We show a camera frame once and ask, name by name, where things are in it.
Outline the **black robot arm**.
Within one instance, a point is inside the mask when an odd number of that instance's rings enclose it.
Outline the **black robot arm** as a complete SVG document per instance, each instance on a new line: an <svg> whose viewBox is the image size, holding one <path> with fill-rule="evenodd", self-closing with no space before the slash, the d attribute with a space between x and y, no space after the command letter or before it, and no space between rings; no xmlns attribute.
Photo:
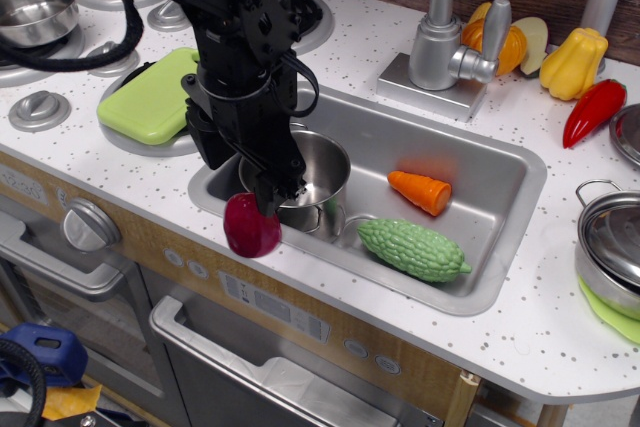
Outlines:
<svg viewBox="0 0 640 427"><path fill-rule="evenodd" d="M174 0L191 23L199 53L196 76L184 80L186 123L205 163L234 154L258 171L259 212L272 216L303 189L306 164L292 138L297 77L309 70L292 45L299 20L290 0Z"/></svg>

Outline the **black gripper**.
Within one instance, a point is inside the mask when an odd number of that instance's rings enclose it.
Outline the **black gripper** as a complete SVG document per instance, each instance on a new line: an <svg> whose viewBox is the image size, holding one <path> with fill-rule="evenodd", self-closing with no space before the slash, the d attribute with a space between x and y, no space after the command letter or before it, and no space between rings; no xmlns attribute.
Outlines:
<svg viewBox="0 0 640 427"><path fill-rule="evenodd" d="M290 131L293 118L307 115L298 106L297 80L307 66L290 49L270 67L259 67L246 79L224 79L232 67L250 62L199 49L196 73L184 76L188 94L187 129L206 165L216 169L239 154L258 170L254 194L264 217L281 207L307 204L306 170Z"/></svg>

